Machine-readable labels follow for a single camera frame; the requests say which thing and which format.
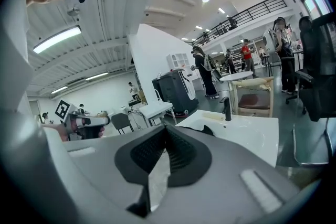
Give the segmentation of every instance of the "cushion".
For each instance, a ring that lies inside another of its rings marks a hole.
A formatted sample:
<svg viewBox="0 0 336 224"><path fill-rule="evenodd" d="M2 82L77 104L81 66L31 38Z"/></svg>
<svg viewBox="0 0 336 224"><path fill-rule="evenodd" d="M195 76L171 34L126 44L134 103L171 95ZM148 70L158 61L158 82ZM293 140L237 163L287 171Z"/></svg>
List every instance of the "cushion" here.
<svg viewBox="0 0 336 224"><path fill-rule="evenodd" d="M243 109L269 109L270 95L269 93L244 94L238 104Z"/></svg>

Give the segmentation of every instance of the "white partition wall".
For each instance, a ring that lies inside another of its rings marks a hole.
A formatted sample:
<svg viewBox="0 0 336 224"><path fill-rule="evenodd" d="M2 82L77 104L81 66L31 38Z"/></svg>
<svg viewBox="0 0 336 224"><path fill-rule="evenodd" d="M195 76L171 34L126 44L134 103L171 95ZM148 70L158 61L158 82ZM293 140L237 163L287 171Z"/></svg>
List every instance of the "white partition wall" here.
<svg viewBox="0 0 336 224"><path fill-rule="evenodd" d="M190 65L195 64L192 47L180 39L146 24L136 35L129 35L130 48L139 80L148 103L157 100L152 80L159 73L170 71L169 54L186 54Z"/></svg>

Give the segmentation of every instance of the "black office chair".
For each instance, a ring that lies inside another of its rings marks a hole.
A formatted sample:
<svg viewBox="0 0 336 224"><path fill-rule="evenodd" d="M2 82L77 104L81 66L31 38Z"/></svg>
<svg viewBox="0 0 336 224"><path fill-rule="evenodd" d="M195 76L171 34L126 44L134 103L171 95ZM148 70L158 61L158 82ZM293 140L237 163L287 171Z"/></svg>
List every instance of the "black office chair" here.
<svg viewBox="0 0 336 224"><path fill-rule="evenodd" d="M323 136L328 156L333 151L328 134L329 118L336 118L336 14L329 13L306 25L300 33L303 45L303 69L296 72L299 83L298 98L306 107L312 121L327 119ZM293 126L294 158L300 165L325 165L302 163L296 158L295 123Z"/></svg>
<svg viewBox="0 0 336 224"><path fill-rule="evenodd" d="M134 132L134 129L131 125L128 115L124 113L118 113L116 115L111 116L111 122L113 126L118 130L119 134L121 134L120 130L123 132L123 134L125 134L123 128L126 128L128 126L131 128L131 131Z"/></svg>

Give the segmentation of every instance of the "wooden chair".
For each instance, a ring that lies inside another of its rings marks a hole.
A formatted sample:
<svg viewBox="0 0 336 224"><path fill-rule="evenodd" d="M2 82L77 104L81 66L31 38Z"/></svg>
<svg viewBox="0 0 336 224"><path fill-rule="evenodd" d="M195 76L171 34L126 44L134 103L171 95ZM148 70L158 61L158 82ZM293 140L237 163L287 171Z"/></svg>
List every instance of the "wooden chair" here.
<svg viewBox="0 0 336 224"><path fill-rule="evenodd" d="M238 115L240 112L268 114L271 118L274 102L273 79L273 77L269 77L233 81L235 100L238 100L237 87L249 88L259 86L264 90L260 90L258 93L243 94L239 102L234 102L234 111Z"/></svg>

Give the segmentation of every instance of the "chair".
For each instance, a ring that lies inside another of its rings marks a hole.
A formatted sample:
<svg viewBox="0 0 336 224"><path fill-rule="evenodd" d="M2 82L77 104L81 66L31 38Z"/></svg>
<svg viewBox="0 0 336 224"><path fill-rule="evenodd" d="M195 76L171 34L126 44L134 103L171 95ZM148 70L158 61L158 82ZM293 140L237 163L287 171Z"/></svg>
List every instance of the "chair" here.
<svg viewBox="0 0 336 224"><path fill-rule="evenodd" d="M238 100L237 87L260 86L265 91L261 93L243 94L239 102L234 102L234 111L239 115L240 112L273 115L274 88L273 77L246 79L233 81L233 92L235 100Z"/></svg>
<svg viewBox="0 0 336 224"><path fill-rule="evenodd" d="M118 113L116 115L111 116L111 122L113 126L118 130L119 134L121 134L120 130L123 132L123 134L125 134L123 128L128 126L131 128L131 131L134 132L134 129L131 125L128 115L124 113Z"/></svg>
<svg viewBox="0 0 336 224"><path fill-rule="evenodd" d="M301 30L303 69L296 72L299 86L298 99L306 107L312 121L327 119L323 131L328 157L332 157L332 144L327 130L329 118L336 118L336 14L325 14ZM294 158L300 165L319 166L324 163L303 163L296 158L296 130L293 125Z"/></svg>

